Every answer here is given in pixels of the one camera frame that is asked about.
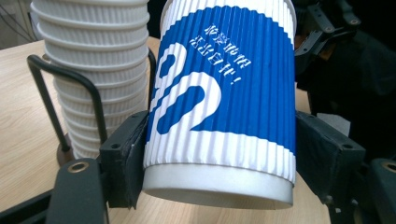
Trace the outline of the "blue white paper cup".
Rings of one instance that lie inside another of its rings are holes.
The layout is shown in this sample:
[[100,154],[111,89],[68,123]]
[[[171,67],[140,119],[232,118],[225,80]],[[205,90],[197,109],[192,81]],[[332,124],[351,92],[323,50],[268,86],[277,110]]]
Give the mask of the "blue white paper cup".
[[285,209],[296,179],[291,0],[167,0],[143,190]]

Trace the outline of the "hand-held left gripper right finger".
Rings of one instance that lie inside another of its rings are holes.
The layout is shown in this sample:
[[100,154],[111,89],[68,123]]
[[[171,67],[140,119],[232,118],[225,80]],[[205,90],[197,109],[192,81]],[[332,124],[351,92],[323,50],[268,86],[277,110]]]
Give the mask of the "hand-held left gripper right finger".
[[296,112],[297,171],[323,203],[347,199],[365,149],[321,119]]

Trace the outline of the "black wire cup holder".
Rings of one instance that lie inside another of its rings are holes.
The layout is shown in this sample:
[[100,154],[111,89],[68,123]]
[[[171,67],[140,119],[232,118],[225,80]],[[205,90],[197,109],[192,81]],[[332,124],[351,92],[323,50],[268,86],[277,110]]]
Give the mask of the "black wire cup holder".
[[29,55],[27,57],[27,64],[49,115],[52,127],[59,141],[59,145],[57,148],[57,162],[60,165],[63,165],[69,161],[72,161],[75,157],[73,155],[73,148],[71,140],[69,138],[69,134],[64,133],[57,113],[55,111],[54,105],[51,101],[50,93],[47,89],[47,85],[42,75],[43,71],[51,74],[53,77],[62,77],[65,78],[67,81],[75,82],[89,94],[89,96],[91,97],[93,114],[96,121],[96,128],[99,135],[99,140],[100,143],[103,144],[107,140],[105,115],[102,98],[100,96],[99,90],[97,90],[94,84],[86,77],[77,72],[67,70],[65,68],[52,65],[50,63],[46,63],[37,55]]

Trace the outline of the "stack of white paper cups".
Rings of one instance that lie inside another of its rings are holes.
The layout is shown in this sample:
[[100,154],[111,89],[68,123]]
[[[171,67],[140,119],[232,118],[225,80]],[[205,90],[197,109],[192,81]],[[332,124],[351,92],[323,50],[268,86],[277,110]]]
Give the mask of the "stack of white paper cups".
[[148,106],[149,0],[33,0],[52,64],[98,90],[111,135]]

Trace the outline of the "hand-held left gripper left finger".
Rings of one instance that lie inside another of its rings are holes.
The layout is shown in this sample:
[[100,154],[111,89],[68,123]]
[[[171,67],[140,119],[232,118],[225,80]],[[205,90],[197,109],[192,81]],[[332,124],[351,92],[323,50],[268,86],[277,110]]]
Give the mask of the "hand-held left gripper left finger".
[[100,147],[106,200],[110,208],[136,209],[143,187],[148,118],[148,111],[130,116]]

